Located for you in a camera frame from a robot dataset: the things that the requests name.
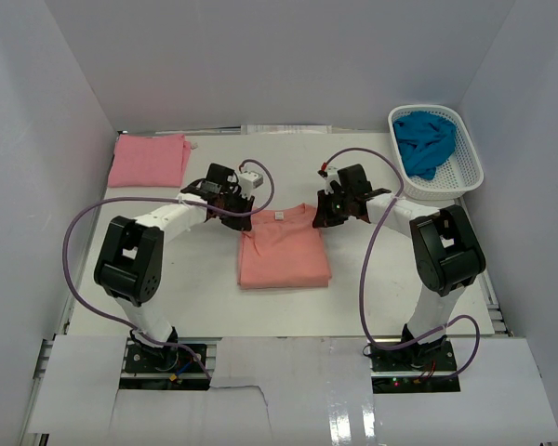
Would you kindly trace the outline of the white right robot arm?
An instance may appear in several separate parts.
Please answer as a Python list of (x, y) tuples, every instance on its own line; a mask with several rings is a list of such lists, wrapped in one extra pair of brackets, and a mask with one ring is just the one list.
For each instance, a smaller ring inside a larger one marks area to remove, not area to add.
[(312, 224), (332, 228), (356, 218), (373, 225), (370, 240), (387, 227), (410, 239), (421, 281), (418, 302), (395, 345), (370, 339), (369, 350), (399, 352), (408, 361), (439, 349), (452, 311), (466, 288), (484, 272), (486, 262), (472, 224), (459, 205), (445, 208), (408, 201), (400, 191), (375, 189), (360, 164), (336, 169), (323, 164), (318, 172), (324, 187), (317, 193)]

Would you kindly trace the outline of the salmon orange t shirt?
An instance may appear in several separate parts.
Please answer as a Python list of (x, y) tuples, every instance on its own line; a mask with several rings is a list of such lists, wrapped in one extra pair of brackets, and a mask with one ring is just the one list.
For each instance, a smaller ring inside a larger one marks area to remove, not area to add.
[(251, 217), (241, 237), (237, 283), (243, 290), (324, 288), (332, 278), (316, 208), (302, 203)]

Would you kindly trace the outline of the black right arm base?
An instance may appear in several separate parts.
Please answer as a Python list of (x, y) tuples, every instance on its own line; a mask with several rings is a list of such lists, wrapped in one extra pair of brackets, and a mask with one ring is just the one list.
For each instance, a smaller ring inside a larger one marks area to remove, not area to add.
[(419, 359), (404, 350), (375, 350), (370, 344), (362, 354), (371, 361), (372, 390), (375, 395), (458, 393), (458, 377), (449, 377), (458, 366), (450, 341)]

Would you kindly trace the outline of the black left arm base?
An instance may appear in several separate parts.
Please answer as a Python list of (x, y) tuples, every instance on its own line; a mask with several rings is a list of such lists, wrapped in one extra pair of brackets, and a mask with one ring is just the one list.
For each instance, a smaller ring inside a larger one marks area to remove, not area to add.
[(171, 350), (157, 357), (129, 343), (119, 387), (124, 390), (206, 391), (209, 380), (193, 355), (184, 349)]

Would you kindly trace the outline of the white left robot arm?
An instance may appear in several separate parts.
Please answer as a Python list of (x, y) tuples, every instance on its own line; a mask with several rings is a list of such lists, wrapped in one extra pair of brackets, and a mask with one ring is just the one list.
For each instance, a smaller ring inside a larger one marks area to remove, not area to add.
[(149, 214), (111, 220), (94, 281), (122, 308), (139, 344), (163, 349), (178, 341), (175, 328), (155, 302), (165, 243), (214, 218), (232, 230), (251, 230), (253, 192), (262, 184), (263, 176), (257, 172), (211, 164), (204, 178), (180, 190), (171, 202)]

